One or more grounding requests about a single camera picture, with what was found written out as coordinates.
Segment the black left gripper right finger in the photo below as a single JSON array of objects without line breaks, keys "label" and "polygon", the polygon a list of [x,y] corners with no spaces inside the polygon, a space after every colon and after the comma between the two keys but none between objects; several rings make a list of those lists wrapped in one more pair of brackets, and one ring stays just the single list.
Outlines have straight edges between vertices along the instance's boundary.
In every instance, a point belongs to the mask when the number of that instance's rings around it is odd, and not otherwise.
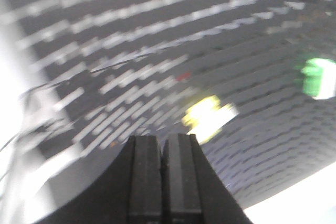
[{"label": "black left gripper right finger", "polygon": [[195,135],[170,135],[162,166],[163,223],[251,223]]}]

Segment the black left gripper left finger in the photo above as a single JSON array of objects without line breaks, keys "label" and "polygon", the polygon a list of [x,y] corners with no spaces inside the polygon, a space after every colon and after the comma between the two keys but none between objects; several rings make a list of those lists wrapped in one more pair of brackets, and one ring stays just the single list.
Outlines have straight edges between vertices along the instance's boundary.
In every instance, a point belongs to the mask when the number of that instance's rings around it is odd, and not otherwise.
[{"label": "black left gripper left finger", "polygon": [[161,223],[160,168],[156,137],[131,136],[90,186],[39,223]]}]

